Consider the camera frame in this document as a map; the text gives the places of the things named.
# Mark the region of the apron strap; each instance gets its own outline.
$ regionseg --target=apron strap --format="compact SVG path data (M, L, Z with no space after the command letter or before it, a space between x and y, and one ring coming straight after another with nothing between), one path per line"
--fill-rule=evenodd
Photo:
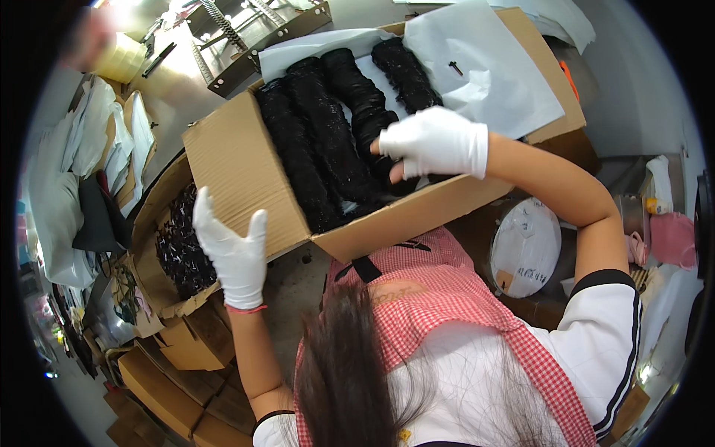
M375 264L373 264L367 256L353 260L352 266L355 268L357 276L359 276L365 284L371 283L383 275L380 269L375 267Z

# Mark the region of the red gingham apron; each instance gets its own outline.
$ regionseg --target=red gingham apron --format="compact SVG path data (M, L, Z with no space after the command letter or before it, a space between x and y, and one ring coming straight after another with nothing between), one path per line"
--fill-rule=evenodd
M410 280L427 291L411 293L374 308L375 323L382 343L387 371L409 358L425 336L447 321L464 321L499 330L514 356L551 411L570 447L595 446L596 434L571 381L551 354L529 332L524 322L497 300L474 272L474 265L459 242L444 227L414 240L378 250L369 256L377 269L369 285ZM364 285L358 260L342 264L333 260L328 272L324 299L338 285ZM298 348L297 364L302 357ZM310 434L295 401L298 441L310 446Z

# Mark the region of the pink towel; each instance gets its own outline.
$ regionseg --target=pink towel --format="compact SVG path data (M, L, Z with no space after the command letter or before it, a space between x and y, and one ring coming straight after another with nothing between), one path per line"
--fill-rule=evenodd
M679 212L651 216L651 251L660 262L693 270L695 224Z

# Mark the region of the orange object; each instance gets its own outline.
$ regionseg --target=orange object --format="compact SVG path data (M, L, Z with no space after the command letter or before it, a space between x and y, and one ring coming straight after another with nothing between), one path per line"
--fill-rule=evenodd
M564 61L559 61L558 65L561 67L561 69L563 70L563 73L566 75L566 78L568 79L568 83L571 84L573 94L576 95L576 101L580 102L581 100L578 98L578 90L576 90L576 85L573 83L573 79L571 78L571 72L568 70L566 63Z

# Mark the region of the round container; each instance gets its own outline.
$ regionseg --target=round container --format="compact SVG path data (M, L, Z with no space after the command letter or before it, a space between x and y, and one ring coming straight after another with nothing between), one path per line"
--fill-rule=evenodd
M128 84L142 68L146 55L145 45L117 33L114 44L107 46L99 57L94 73Z
M470 225L470 241L465 249L494 293L524 298L541 290L561 252L556 215L530 197L496 200L468 217L464 224Z

